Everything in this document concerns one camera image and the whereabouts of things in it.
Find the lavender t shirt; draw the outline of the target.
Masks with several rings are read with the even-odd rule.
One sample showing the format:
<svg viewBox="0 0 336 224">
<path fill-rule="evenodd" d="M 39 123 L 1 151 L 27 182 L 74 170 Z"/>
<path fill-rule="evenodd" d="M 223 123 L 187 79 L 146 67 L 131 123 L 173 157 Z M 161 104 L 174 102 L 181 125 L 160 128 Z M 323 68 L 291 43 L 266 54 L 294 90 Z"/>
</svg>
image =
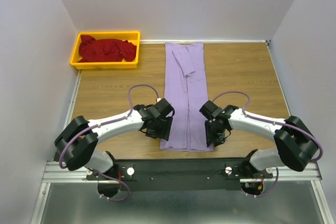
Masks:
<svg viewBox="0 0 336 224">
<path fill-rule="evenodd" d="M 199 109 L 208 101 L 204 63 L 204 44 L 165 44 L 164 98 L 175 110 L 169 139 L 160 149 L 187 152 L 212 152 L 207 146 L 205 117 Z"/>
</svg>

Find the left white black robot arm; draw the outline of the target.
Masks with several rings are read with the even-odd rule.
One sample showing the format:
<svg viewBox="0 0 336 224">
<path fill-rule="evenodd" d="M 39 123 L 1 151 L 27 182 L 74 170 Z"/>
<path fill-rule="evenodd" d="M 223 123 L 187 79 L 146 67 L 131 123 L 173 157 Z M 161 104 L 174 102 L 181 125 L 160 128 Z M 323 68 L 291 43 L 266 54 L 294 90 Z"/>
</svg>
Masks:
<svg viewBox="0 0 336 224">
<path fill-rule="evenodd" d="M 138 104 L 115 116 L 97 120 L 74 118 L 56 138 L 54 145 L 60 154 L 59 166 L 75 171 L 85 167 L 109 174 L 117 166 L 109 152 L 97 150 L 97 145 L 115 136 L 143 131 L 147 137 L 168 141 L 175 110 L 166 99 L 156 104 Z"/>
</svg>

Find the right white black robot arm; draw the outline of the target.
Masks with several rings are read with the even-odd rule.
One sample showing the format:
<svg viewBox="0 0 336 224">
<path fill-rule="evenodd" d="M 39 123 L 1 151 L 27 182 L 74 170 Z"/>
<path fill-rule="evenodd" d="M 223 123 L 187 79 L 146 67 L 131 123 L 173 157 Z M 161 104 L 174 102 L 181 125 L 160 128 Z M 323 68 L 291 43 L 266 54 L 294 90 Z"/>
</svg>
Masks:
<svg viewBox="0 0 336 224">
<path fill-rule="evenodd" d="M 225 108 L 207 101 L 200 113 L 206 118 L 206 144 L 217 147 L 224 144 L 225 132 L 240 130 L 273 140 L 275 147 L 252 150 L 237 167 L 244 177 L 254 177 L 273 167 L 288 167 L 296 172 L 305 169 L 319 149 L 313 135 L 296 116 L 288 119 L 268 118 L 228 105 Z"/>
</svg>

